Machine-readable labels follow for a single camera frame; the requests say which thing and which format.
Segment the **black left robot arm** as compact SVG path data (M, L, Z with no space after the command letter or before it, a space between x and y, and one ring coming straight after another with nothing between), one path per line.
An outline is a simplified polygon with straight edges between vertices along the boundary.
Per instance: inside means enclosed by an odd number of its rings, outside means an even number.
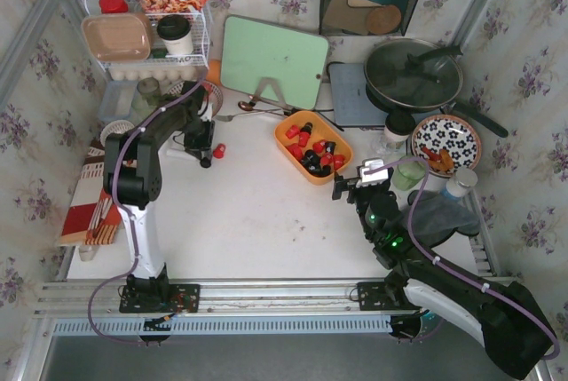
M162 190L162 146L179 133L184 152L208 168L214 129L208 91L203 83L189 81L179 96L162 97L141 123L106 138L103 188L121 216L131 259L120 292L123 314L197 310L199 287L170 283L154 203Z

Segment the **orange plastic storage basket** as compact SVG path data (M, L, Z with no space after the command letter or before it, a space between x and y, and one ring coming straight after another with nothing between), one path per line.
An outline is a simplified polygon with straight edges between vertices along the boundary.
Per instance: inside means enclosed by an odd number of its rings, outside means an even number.
M313 185L323 186L353 160L347 141L320 115L298 111L274 130L280 151Z

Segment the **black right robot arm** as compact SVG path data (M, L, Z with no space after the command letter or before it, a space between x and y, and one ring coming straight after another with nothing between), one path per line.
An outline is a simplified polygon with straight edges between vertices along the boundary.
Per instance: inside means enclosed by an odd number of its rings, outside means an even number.
M485 280L440 257L406 228L389 184L360 187L337 175L332 192L335 200L348 195L376 259L389 270L389 303L432 311L473 337L509 377L526 378L557 343L533 294L517 281Z

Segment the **grey cloth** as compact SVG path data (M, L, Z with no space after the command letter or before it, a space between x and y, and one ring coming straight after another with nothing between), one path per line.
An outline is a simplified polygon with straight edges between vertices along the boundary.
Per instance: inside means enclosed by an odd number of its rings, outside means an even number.
M410 216L411 206L414 204L418 191L414 190L408 197L408 207L402 212L401 224L407 228L408 220L412 219L412 230L415 238L422 244L434 248L454 234L473 237L480 232L478 216L442 194L432 191L423 191Z

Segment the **green translucent cup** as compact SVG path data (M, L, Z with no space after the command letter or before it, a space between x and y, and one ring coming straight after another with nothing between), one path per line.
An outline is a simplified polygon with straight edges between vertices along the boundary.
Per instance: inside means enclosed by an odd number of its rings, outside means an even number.
M399 159L391 178L392 185L400 191L407 191L416 186L426 174L424 163L415 156L405 155Z

